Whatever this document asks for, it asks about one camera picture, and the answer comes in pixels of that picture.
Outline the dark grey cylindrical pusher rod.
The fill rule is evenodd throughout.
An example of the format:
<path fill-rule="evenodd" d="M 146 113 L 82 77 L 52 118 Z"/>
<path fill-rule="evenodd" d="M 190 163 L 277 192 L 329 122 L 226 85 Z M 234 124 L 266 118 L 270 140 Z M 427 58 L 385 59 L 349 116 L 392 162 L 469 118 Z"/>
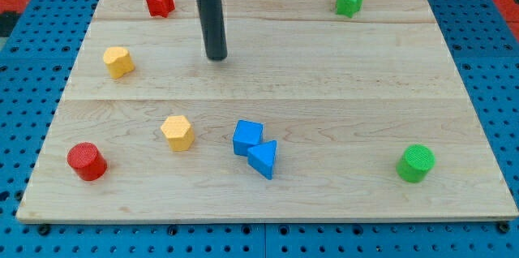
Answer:
<path fill-rule="evenodd" d="M 196 0 L 206 56 L 212 61 L 226 59 L 227 44 L 221 0 Z"/>

